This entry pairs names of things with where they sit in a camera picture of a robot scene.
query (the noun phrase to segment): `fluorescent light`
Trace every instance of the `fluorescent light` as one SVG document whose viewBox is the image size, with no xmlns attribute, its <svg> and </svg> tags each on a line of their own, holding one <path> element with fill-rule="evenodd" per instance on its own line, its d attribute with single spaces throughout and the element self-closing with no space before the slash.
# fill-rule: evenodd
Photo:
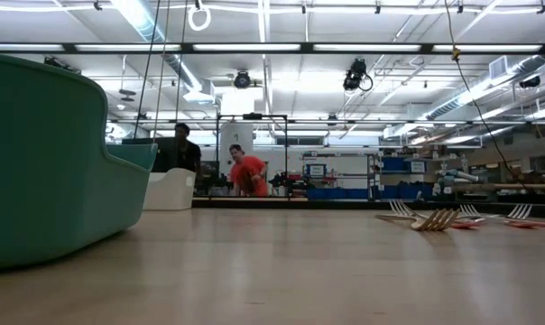
<svg viewBox="0 0 545 325">
<path fill-rule="evenodd" d="M 484 120 L 486 120 L 487 118 L 491 118 L 491 117 L 495 117 L 495 116 L 498 116 L 500 115 L 501 113 L 507 111 L 507 109 L 504 109 L 504 108 L 497 108 L 497 109 L 494 109 L 492 111 L 489 111 L 481 116 L 478 116 L 476 117 L 475 121 L 480 121 L 482 118 Z"/>
<path fill-rule="evenodd" d="M 541 50 L 542 45 L 457 45 L 462 52 L 476 51 L 527 51 L 534 52 Z M 453 51 L 453 45 L 435 45 L 433 51 Z"/>
<path fill-rule="evenodd" d="M 214 96 L 199 91 L 190 91 L 188 94 L 184 95 L 183 98 L 189 103 L 214 104 L 215 102 Z"/>
<path fill-rule="evenodd" d="M 76 50 L 78 51 L 149 51 L 151 49 L 150 44 L 78 44 Z M 152 51 L 180 51 L 179 44 L 154 44 Z"/>
<path fill-rule="evenodd" d="M 545 109 L 542 109 L 539 112 L 535 112 L 533 114 L 529 114 L 525 117 L 526 120 L 531 121 L 533 119 L 541 119 L 545 118 Z"/>
<path fill-rule="evenodd" d="M 474 135 L 456 136 L 445 140 L 445 144 L 460 144 L 475 138 Z"/>
<path fill-rule="evenodd" d="M 315 44 L 314 51 L 419 51 L 417 44 Z"/>
<path fill-rule="evenodd" d="M 422 136 L 422 137 L 418 137 L 417 139 L 415 140 L 412 140 L 411 141 L 411 144 L 422 144 L 424 143 L 425 141 L 429 140 L 429 138 L 427 136 Z"/>
<path fill-rule="evenodd" d="M 144 29 L 152 27 L 153 19 L 150 16 L 150 10 L 140 1 L 132 0 L 110 0 L 112 5 L 122 14 L 122 16 L 135 28 Z"/>
<path fill-rule="evenodd" d="M 511 129 L 513 129 L 513 126 L 508 126 L 508 127 L 504 127 L 504 128 L 500 128 L 500 129 L 491 131 L 491 132 L 487 132 L 483 136 L 489 136 L 489 135 L 496 136 L 496 135 L 499 135 L 500 133 L 503 133 L 503 132 L 511 130 Z"/>
<path fill-rule="evenodd" d="M 2 44 L 0 51 L 64 51 L 60 44 Z"/>
<path fill-rule="evenodd" d="M 194 51 L 299 51 L 300 44 L 194 44 Z"/>
</svg>

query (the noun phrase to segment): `ceiling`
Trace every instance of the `ceiling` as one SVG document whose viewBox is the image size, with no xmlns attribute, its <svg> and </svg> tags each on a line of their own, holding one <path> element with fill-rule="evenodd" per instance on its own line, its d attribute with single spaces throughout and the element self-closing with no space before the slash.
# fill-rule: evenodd
<svg viewBox="0 0 545 325">
<path fill-rule="evenodd" d="M 161 26 L 167 24 L 167 39 L 171 42 L 260 42 L 259 15 L 254 13 L 232 12 L 231 8 L 256 10 L 260 0 L 222 0 L 204 1 L 204 5 L 220 5 L 228 10 L 211 10 L 208 28 L 196 32 L 184 20 L 182 8 L 162 9 L 159 14 Z M 469 9 L 483 10 L 493 0 L 465 0 Z M 0 42 L 142 42 L 142 38 L 129 22 L 107 1 L 100 1 L 105 8 L 73 10 L 62 12 L 16 12 L 0 11 Z M 157 1 L 150 1 L 156 7 Z M 185 5 L 182 0 L 171 0 L 171 5 Z M 444 8 L 443 1 L 436 0 L 382 0 L 381 14 L 369 14 L 375 1 L 361 0 L 307 0 L 307 7 L 327 9 L 324 12 L 300 12 L 301 0 L 271 0 L 270 20 L 264 26 L 267 42 L 450 42 L 446 14 L 388 14 L 392 7 L 413 10 L 418 8 Z M 7 0 L 1 6 L 12 8 L 36 8 L 85 6 L 93 1 L 81 0 Z M 161 0 L 161 7 L 168 0 Z M 507 0 L 501 1 L 495 11 L 513 11 L 535 8 L 540 1 Z M 356 10 L 342 13 L 343 8 Z M 292 9 L 295 13 L 279 14 L 278 10 Z M 202 14 L 195 15 L 195 21 L 202 23 Z M 545 14 L 488 14 L 470 25 L 478 14 L 464 12 L 452 14 L 455 34 L 461 34 L 459 42 L 542 42 L 545 43 Z M 42 61 L 40 54 L 19 55 L 29 60 Z M 138 110 L 144 86 L 143 111 L 154 118 L 157 108 L 159 118 L 175 118 L 178 106 L 178 119 L 203 118 L 215 116 L 214 106 L 187 103 L 182 99 L 186 94 L 183 87 L 173 87 L 177 80 L 175 72 L 164 65 L 158 55 L 150 58 L 148 80 L 143 81 L 148 56 L 129 55 L 123 88 L 138 93 L 133 103 L 123 103 L 118 90 L 121 88 L 123 61 L 119 55 L 56 55 L 58 60 L 82 70 L 82 74 L 95 80 L 107 93 L 110 116 L 134 118 Z M 355 58 L 363 58 L 368 67 L 376 62 L 371 71 L 374 88 L 363 97 L 348 100 L 343 88 L 345 70 Z M 271 113 L 286 114 L 296 118 L 326 118 L 329 113 L 339 113 L 339 117 L 360 119 L 377 118 L 417 118 L 431 103 L 450 95 L 463 82 L 456 64 L 448 55 L 432 55 L 415 58 L 407 55 L 351 55 L 351 54 L 271 54 L 267 55 L 271 67 L 272 106 Z M 496 56 L 462 56 L 461 66 L 468 79 L 475 79 L 488 70 L 488 63 Z M 196 54 L 186 55 L 183 61 L 198 79 L 211 79 L 217 85 L 217 93 L 234 91 L 230 75 L 238 70 L 247 70 L 252 79 L 263 80 L 263 58 L 260 54 Z M 415 62 L 424 68 L 414 76 Z M 499 107 L 512 101 L 510 88 L 505 88 L 491 97 L 484 98 L 480 104 Z M 392 91 L 394 94 L 382 103 Z M 252 91 L 256 98 L 256 110 L 265 112 L 262 88 Z M 119 110 L 118 104 L 127 108 Z M 323 125 L 310 125 L 320 128 Z M 172 125 L 159 125 L 159 128 L 172 128 Z M 383 125 L 363 125 L 361 129 L 383 129 Z"/>
</svg>

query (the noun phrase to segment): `ceiling light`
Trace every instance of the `ceiling light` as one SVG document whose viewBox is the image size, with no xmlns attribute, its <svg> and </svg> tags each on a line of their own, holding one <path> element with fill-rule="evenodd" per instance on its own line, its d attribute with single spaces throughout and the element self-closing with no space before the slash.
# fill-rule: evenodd
<svg viewBox="0 0 545 325">
<path fill-rule="evenodd" d="M 314 51 L 419 51 L 416 44 L 315 44 Z"/>
<path fill-rule="evenodd" d="M 469 140 L 472 140 L 472 139 L 475 139 L 474 135 L 456 136 L 456 137 L 452 137 L 450 139 L 447 139 L 445 141 L 445 144 L 460 144 L 460 143 L 463 143 L 465 141 L 469 141 Z"/>
<path fill-rule="evenodd" d="M 194 44 L 194 51 L 299 51 L 300 44 Z"/>
<path fill-rule="evenodd" d="M 233 84 L 239 89 L 251 87 L 251 78 L 248 76 L 248 71 L 238 71 Z"/>
<path fill-rule="evenodd" d="M 483 136 L 489 136 L 489 135 L 496 136 L 496 135 L 499 135 L 500 133 L 503 133 L 503 132 L 511 130 L 511 129 L 513 129 L 513 126 L 508 126 L 508 127 L 504 127 L 504 128 L 500 128 L 500 129 L 491 131 L 491 132 L 487 132 Z"/>
<path fill-rule="evenodd" d="M 78 51 L 150 51 L 150 44 L 77 44 Z M 154 44 L 152 51 L 180 51 L 179 44 Z"/>
<path fill-rule="evenodd" d="M 541 50 L 542 45 L 457 45 L 462 52 L 499 51 L 499 52 L 534 52 Z M 453 45 L 435 45 L 433 51 L 453 51 Z"/>
<path fill-rule="evenodd" d="M 427 136 L 418 137 L 417 139 L 414 139 L 411 141 L 411 144 L 422 144 L 425 141 L 429 140 Z"/>
<path fill-rule="evenodd" d="M 495 117 L 500 115 L 501 113 L 505 112 L 507 109 L 504 108 L 497 108 L 492 111 L 489 111 L 481 116 L 478 116 L 475 118 L 475 121 L 480 121 L 482 119 L 486 120 L 487 118 Z"/>
<path fill-rule="evenodd" d="M 545 109 L 542 109 L 541 111 L 533 113 L 533 114 L 529 114 L 525 117 L 525 119 L 528 121 L 531 121 L 533 119 L 540 119 L 540 118 L 545 118 Z"/>
<path fill-rule="evenodd" d="M 371 86 L 369 88 L 361 87 L 365 80 L 371 81 Z M 351 69 L 346 71 L 343 88 L 345 89 L 345 91 L 355 91 L 357 89 L 361 89 L 364 92 L 370 91 L 373 88 L 373 79 L 366 74 L 365 59 L 355 59 L 355 61 L 351 65 Z"/>
<path fill-rule="evenodd" d="M 2 44 L 0 51 L 64 51 L 60 44 Z"/>
<path fill-rule="evenodd" d="M 110 2 L 132 26 L 139 29 L 155 27 L 151 23 L 150 11 L 140 1 L 110 0 Z"/>
</svg>

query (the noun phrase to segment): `metal fork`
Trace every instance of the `metal fork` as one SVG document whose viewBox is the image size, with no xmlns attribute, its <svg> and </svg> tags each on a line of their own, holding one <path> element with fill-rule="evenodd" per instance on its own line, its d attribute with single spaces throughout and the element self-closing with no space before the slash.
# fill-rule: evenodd
<svg viewBox="0 0 545 325">
<path fill-rule="evenodd" d="M 398 212 L 403 213 L 404 209 L 400 208 L 399 202 L 395 202 L 395 209 Z M 453 225 L 453 222 L 457 218 L 459 210 L 435 210 L 430 217 L 421 216 L 415 214 L 413 216 L 387 216 L 377 215 L 378 218 L 388 221 L 411 221 L 411 229 L 417 231 L 443 231 Z"/>
<path fill-rule="evenodd" d="M 518 220 L 525 220 L 529 217 L 533 205 L 531 204 L 518 204 L 513 208 L 513 211 L 506 218 L 514 218 Z"/>
<path fill-rule="evenodd" d="M 481 213 L 472 204 L 461 204 L 461 217 L 480 218 Z"/>
<path fill-rule="evenodd" d="M 391 200 L 389 204 L 391 205 L 391 209 L 393 210 L 395 215 L 401 217 L 411 217 L 417 214 L 417 212 L 411 210 L 401 200 Z"/>
</svg>

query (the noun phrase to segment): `pipe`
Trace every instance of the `pipe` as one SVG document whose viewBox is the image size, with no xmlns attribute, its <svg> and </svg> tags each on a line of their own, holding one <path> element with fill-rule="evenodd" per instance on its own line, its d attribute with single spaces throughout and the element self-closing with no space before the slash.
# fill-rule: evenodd
<svg viewBox="0 0 545 325">
<path fill-rule="evenodd" d="M 417 5 L 417 8 L 419 9 L 423 3 L 425 2 L 425 0 L 420 0 L 419 1 L 419 4 Z M 397 33 L 395 34 L 395 36 L 393 37 L 393 42 L 397 42 L 397 40 L 399 39 L 399 37 L 401 36 L 401 34 L 405 31 L 405 29 L 407 28 L 407 26 L 409 26 L 409 23 L 411 22 L 411 20 L 413 19 L 413 16 L 409 16 L 409 18 L 407 18 L 407 20 L 405 20 L 405 23 L 401 26 L 401 28 L 399 29 L 399 31 L 397 31 Z M 379 59 L 377 59 L 373 65 L 371 66 L 371 68 L 369 68 L 369 70 L 366 72 L 367 74 L 371 73 L 371 71 L 373 71 L 374 68 L 376 68 L 376 66 L 381 63 L 381 61 L 384 59 L 384 54 L 382 54 Z M 377 88 L 379 87 L 379 85 L 381 84 L 381 82 L 387 77 L 387 75 L 383 75 L 383 78 L 381 79 L 381 81 L 377 84 L 377 85 L 374 85 L 373 88 Z M 348 105 L 351 103 L 351 101 L 355 100 L 356 97 L 358 97 L 359 95 L 362 95 L 364 94 L 363 92 L 361 93 L 355 93 L 353 96 L 351 96 L 347 101 L 346 103 L 341 107 L 341 109 L 338 110 L 337 112 L 337 116 L 343 112 L 343 118 L 346 118 L 346 108 L 348 107 Z"/>
<path fill-rule="evenodd" d="M 479 23 L 485 16 L 490 14 L 503 0 L 494 0 L 491 4 L 483 9 L 481 13 L 475 17 L 475 19 L 469 23 L 457 36 L 455 36 L 455 41 L 463 37 L 471 28 L 473 28 L 477 23 Z"/>
<path fill-rule="evenodd" d="M 545 89 L 540 91 L 540 92 L 536 92 L 534 94 L 528 95 L 527 97 L 518 97 L 516 101 L 513 101 L 512 103 L 507 104 L 507 105 L 505 105 L 503 107 L 499 107 L 497 109 L 499 110 L 499 115 L 501 115 L 501 114 L 503 114 L 503 113 L 505 113 L 505 112 L 507 112 L 509 110 L 512 110 L 512 109 L 515 109 L 515 108 L 518 108 L 518 107 L 522 107 L 526 103 L 530 103 L 530 102 L 533 102 L 535 100 L 538 100 L 539 98 L 544 98 L 544 97 L 545 97 Z M 429 141 L 439 140 L 440 138 L 448 136 L 450 134 L 451 133 L 441 132 L 441 133 L 438 133 L 438 134 L 435 134 L 435 135 L 431 135 L 427 139 L 419 139 L 419 141 L 416 141 L 417 139 L 415 139 L 415 140 L 411 141 L 411 143 L 412 144 L 424 144 L 424 143 L 429 142 Z M 481 140 L 483 141 L 483 138 L 486 137 L 486 136 L 489 136 L 489 134 L 481 135 L 480 136 Z"/>
<path fill-rule="evenodd" d="M 422 119 L 434 120 L 450 111 L 471 103 L 473 99 L 478 99 L 489 95 L 505 84 L 514 83 L 517 80 L 524 79 L 544 66 L 545 56 L 534 55 L 525 60 L 518 60 L 512 68 L 508 69 L 508 75 L 510 77 L 505 80 L 492 80 L 488 71 L 478 79 L 472 82 L 467 82 L 469 88 L 471 89 L 471 94 L 465 85 L 456 89 L 449 98 L 443 98 L 433 103 L 431 110 L 425 113 L 422 116 Z"/>
<path fill-rule="evenodd" d="M 433 7 L 436 7 L 436 6 L 439 4 L 440 1 L 441 1 L 441 0 L 437 0 L 437 1 L 435 2 L 435 4 L 433 5 Z M 422 4 L 423 4 L 423 3 L 422 3 L 422 1 L 421 1 L 421 2 L 419 3 L 419 6 L 418 6 L 417 9 L 419 9 L 420 6 L 421 6 Z M 412 18 L 413 18 L 413 16 L 410 16 L 410 17 L 407 19 L 407 21 L 405 21 L 405 23 L 403 24 L 402 28 L 395 34 L 394 40 L 397 40 L 397 38 L 398 38 L 399 36 L 401 36 L 403 30 L 406 28 L 406 25 L 409 24 L 409 22 L 411 21 Z M 419 22 L 415 25 L 415 27 L 413 27 L 413 30 L 409 33 L 409 35 L 408 35 L 407 37 L 405 37 L 405 41 L 407 41 L 407 40 L 411 37 L 411 35 L 420 27 L 420 25 L 423 23 L 423 21 L 425 20 L 425 18 L 426 18 L 426 17 L 421 17 L 421 19 L 419 20 Z M 423 36 L 424 36 L 425 34 L 427 34 L 427 32 L 431 29 L 431 27 L 433 27 L 433 25 L 434 25 L 435 23 L 437 23 L 437 22 L 439 21 L 440 18 L 441 18 L 441 16 L 437 17 L 437 18 L 435 19 L 435 21 L 434 21 L 432 24 L 429 25 L 429 27 L 425 30 L 425 32 L 423 32 L 423 34 L 421 35 L 421 37 L 419 37 L 419 39 L 417 39 L 416 42 L 420 41 L 420 39 L 422 39 Z M 379 63 L 380 60 L 383 59 L 383 57 L 384 57 L 384 56 L 382 55 L 382 56 L 377 60 L 377 62 L 373 65 L 373 67 L 371 68 L 371 70 L 376 66 L 376 64 Z M 391 61 L 391 59 L 389 59 L 389 60 L 384 64 L 384 66 L 386 66 L 387 64 L 389 64 L 390 61 Z M 383 77 L 379 80 L 379 82 L 378 82 L 376 85 L 373 86 L 373 89 L 377 89 L 377 88 L 381 85 L 381 83 L 385 80 L 385 78 L 387 77 L 387 75 L 388 75 L 388 74 L 384 74 Z M 355 96 L 350 97 L 350 98 L 348 99 L 348 101 L 343 105 L 343 107 L 341 108 L 341 110 L 345 110 L 345 112 L 346 112 L 346 107 L 349 105 L 349 103 L 352 101 L 353 98 L 355 98 Z M 360 104 L 363 104 L 367 99 L 368 99 L 368 96 L 364 96 L 363 99 L 360 101 L 359 105 L 360 105 Z M 353 109 L 353 112 L 350 113 L 349 116 L 353 115 L 353 114 L 356 112 L 357 109 L 358 109 L 358 106 L 357 106 L 355 109 Z M 370 112 L 367 112 L 367 113 L 363 116 L 363 118 L 366 118 L 367 116 L 369 116 L 369 114 L 370 114 Z"/>
<path fill-rule="evenodd" d="M 458 170 L 449 170 L 449 171 L 440 170 L 440 171 L 437 171 L 437 175 L 458 177 L 458 178 L 468 180 L 468 181 L 473 181 L 473 182 L 479 181 L 479 176 L 474 176 L 465 172 L 460 172 Z"/>
<path fill-rule="evenodd" d="M 120 14 L 128 21 L 146 42 L 164 42 L 166 40 L 162 28 L 154 26 L 154 15 L 150 4 L 145 0 L 110 0 Z M 162 58 L 182 80 L 184 86 L 192 91 L 201 91 L 202 84 L 189 68 L 180 63 L 180 56 L 163 54 Z"/>
</svg>

